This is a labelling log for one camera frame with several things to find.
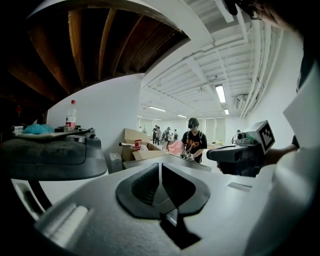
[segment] graphic t-shirt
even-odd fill
[[[194,136],[191,131],[186,131],[181,142],[185,144],[185,150],[189,150],[191,154],[196,153],[198,150],[207,148],[207,137],[202,131],[199,131],[196,136]],[[194,160],[200,164],[201,158],[202,154],[195,157]]]

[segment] blue plastic bag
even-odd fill
[[[45,134],[45,133],[54,133],[55,129],[53,129],[50,125],[47,124],[31,124],[24,129],[24,134]]]

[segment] white ceiling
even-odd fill
[[[254,70],[255,35],[249,16],[241,12],[231,16],[221,0],[144,2],[167,16],[190,41],[170,50],[146,72],[141,85],[139,115],[163,120],[181,118],[177,114],[189,118],[222,117],[224,109],[229,109],[232,116],[240,115],[236,97],[248,95]],[[215,90],[220,84],[226,103],[220,103]]]

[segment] small box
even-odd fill
[[[111,170],[108,170],[109,174],[117,173],[123,170],[122,158],[119,153],[110,153]]]
[[[141,144],[145,145],[148,150],[134,151],[131,147],[124,146],[122,147],[121,154],[123,162],[158,158],[167,155],[161,149],[148,143],[149,140],[145,133],[131,129],[124,129],[124,143],[135,144],[136,140],[141,140]]]

